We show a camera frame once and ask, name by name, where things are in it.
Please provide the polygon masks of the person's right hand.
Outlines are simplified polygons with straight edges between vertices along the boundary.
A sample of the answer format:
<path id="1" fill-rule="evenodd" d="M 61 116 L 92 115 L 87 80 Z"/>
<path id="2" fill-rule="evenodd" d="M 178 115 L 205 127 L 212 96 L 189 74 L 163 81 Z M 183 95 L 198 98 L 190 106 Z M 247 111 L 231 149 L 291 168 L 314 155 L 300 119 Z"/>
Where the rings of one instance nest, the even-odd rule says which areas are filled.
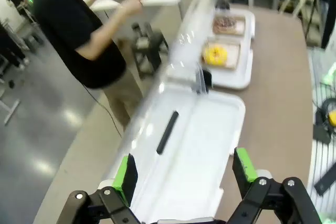
<path id="1" fill-rule="evenodd" d="M 124 0 L 118 7 L 119 11 L 126 16 L 139 12 L 143 5 L 142 0 Z"/>

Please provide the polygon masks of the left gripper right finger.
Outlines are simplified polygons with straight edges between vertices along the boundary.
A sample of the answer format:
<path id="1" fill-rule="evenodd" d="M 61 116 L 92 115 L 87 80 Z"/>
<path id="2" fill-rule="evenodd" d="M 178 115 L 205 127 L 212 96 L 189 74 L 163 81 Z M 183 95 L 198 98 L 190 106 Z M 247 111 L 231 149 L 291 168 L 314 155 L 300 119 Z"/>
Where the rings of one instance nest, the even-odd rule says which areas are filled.
<path id="1" fill-rule="evenodd" d="M 322 223 L 298 177 L 282 183 L 257 176 L 244 148 L 235 148 L 232 169 L 242 197 L 228 223 L 256 223 L 263 210 L 272 210 L 281 223 Z"/>

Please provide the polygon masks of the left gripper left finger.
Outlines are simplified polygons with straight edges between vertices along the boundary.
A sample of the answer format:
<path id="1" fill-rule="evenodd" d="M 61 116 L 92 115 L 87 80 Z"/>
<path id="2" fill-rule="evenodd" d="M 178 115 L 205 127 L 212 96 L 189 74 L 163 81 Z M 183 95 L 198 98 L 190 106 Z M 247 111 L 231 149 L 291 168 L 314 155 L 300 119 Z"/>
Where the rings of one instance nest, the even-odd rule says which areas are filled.
<path id="1" fill-rule="evenodd" d="M 113 223 L 139 223 L 130 209 L 138 180 L 133 155 L 124 156 L 112 186 L 88 194 L 83 190 L 70 193 L 64 205 L 64 223 L 99 223 L 110 219 Z"/>

